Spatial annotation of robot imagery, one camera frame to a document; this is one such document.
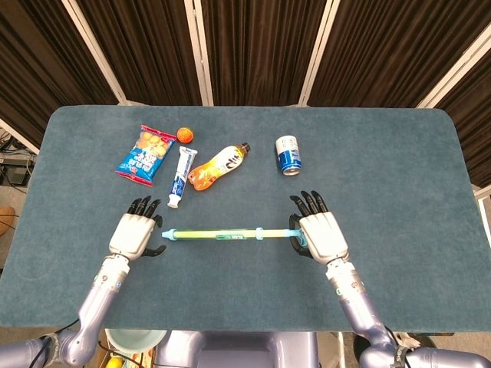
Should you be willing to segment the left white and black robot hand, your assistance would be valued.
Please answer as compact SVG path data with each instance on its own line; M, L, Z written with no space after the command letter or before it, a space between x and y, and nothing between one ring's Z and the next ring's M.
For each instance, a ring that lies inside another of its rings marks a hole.
M109 252L111 254L135 261L140 257L152 258L165 252L165 245L155 249L147 247L155 227L161 228L163 224L162 216L154 215L161 200L155 199L152 202L150 200L149 195L131 202L110 239Z

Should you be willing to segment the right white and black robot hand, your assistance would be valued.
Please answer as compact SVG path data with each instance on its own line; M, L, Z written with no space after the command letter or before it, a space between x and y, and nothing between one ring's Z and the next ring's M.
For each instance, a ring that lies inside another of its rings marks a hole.
M324 199L314 190L301 191L301 195L290 196L300 211L299 215L293 213L289 216L290 229L300 230L303 239L291 237L293 249L300 256L311 258L321 265L336 259L348 261L348 243Z

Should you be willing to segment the yellow and blue water pump toy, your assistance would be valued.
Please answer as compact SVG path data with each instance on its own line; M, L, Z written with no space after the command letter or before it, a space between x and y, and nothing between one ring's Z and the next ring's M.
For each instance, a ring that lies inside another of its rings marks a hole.
M301 247L307 247L307 242L300 229L263 229L261 240L264 238L293 238L298 241Z

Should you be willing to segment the syringe with yellow liquid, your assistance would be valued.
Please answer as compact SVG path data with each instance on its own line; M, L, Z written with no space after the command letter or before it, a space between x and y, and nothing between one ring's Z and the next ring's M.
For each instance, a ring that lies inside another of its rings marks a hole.
M170 229L161 236L170 241L215 239L215 240L245 240L247 238L262 239L263 228L228 229L228 230L178 230Z

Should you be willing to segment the white and blue toothpaste tube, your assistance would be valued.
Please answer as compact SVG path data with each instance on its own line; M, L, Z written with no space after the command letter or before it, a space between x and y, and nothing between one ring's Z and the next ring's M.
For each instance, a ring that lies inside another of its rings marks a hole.
M186 146L180 146L180 157L177 163L176 173L173 179L170 194L168 195L167 206L172 209L177 209L183 197L186 187L188 175L191 171L193 161L198 153L197 150Z

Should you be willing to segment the blue and red snack bag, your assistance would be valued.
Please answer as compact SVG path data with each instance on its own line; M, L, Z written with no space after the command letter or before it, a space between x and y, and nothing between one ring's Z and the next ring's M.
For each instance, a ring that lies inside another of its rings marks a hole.
M144 186L153 186L153 177L176 142L176 135L140 126L140 135L115 173Z

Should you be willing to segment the blue and white drink can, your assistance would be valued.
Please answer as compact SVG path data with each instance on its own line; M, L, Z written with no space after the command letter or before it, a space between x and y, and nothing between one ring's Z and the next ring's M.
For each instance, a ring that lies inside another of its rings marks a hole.
M280 136L275 141L275 148L280 171L285 176L295 176L300 173L302 160L298 141L295 136Z

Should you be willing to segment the blue-grey felt table cover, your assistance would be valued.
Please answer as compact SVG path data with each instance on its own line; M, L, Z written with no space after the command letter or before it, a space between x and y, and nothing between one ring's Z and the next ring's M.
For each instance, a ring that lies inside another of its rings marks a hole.
M115 173L140 126L195 134L196 164L248 143L243 164L167 206L172 148L142 186ZM275 141L292 135L302 167L282 174ZM437 109L72 106L50 117L0 277L0 326L72 322L121 216L160 199L163 229L286 228L290 196L316 191L392 330L491 331L491 247L453 121ZM285 238L170 241L140 258L109 328L348 330L325 267Z

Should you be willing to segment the pale green bowl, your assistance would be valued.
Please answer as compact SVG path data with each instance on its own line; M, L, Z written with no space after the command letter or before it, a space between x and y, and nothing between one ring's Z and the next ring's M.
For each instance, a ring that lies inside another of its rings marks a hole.
M109 343L125 353L141 353L150 350L166 336L166 330L106 329Z

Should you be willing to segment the orange drink bottle black cap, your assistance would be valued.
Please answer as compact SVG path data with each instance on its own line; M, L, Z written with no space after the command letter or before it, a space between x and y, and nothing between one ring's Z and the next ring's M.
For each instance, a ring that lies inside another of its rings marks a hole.
M227 146L207 163L192 169L188 175L189 183L196 191L208 189L216 180L237 169L250 149L248 143Z

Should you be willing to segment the brown wooden stool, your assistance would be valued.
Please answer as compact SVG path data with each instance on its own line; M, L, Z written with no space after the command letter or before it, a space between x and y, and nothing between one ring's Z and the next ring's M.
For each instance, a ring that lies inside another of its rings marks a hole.
M15 209L10 205L0 206L0 236L3 236L9 229L13 229L13 222L16 218Z

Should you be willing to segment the silver robot torso base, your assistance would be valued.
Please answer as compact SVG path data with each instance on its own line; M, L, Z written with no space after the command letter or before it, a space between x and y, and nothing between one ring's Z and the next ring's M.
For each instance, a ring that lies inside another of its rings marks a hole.
M172 330L153 368L319 368L315 332Z

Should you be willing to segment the brown pleated curtain panel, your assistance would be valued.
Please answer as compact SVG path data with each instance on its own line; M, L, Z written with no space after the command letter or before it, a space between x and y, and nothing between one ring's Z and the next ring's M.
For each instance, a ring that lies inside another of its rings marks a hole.
M201 105L183 0L77 0L128 100Z
M0 0L0 119L39 147L59 107L116 103L61 0Z
M472 184L491 185L491 50L437 104L455 124Z
M200 0L216 106L297 104L327 0Z
M491 0L340 0L311 107L415 107L491 23Z

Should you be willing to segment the white screen frame post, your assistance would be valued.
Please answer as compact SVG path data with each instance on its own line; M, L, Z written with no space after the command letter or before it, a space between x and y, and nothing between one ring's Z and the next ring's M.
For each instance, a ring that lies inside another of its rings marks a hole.
M491 50L491 22L479 33L453 66L418 103L418 109L431 109L476 66Z
M113 92L119 105L127 105L127 98L112 67L110 66L101 46L99 45L87 19L82 12L77 0L61 0L66 12L72 20L79 35L86 44L91 56L99 67L109 88Z
M5 122L2 118L0 118L0 127L8 132L11 136L13 136L16 140L22 143L27 147L28 150L38 155L40 149L37 148L32 142L30 142L27 138L22 136L17 130L15 130L12 126L10 126L7 122Z
M209 70L202 2L201 0L183 0L183 2L186 10L186 19L193 49L193 59L201 101L203 106L212 107L214 105L213 89Z
M317 77L318 69L323 58L325 48L328 43L328 39L340 4L341 0L326 0L324 11L321 17L321 22L318 27L318 33L311 52L308 69L306 71L304 83L302 85L302 91L298 99L298 107L308 106L311 89L313 88L315 79Z

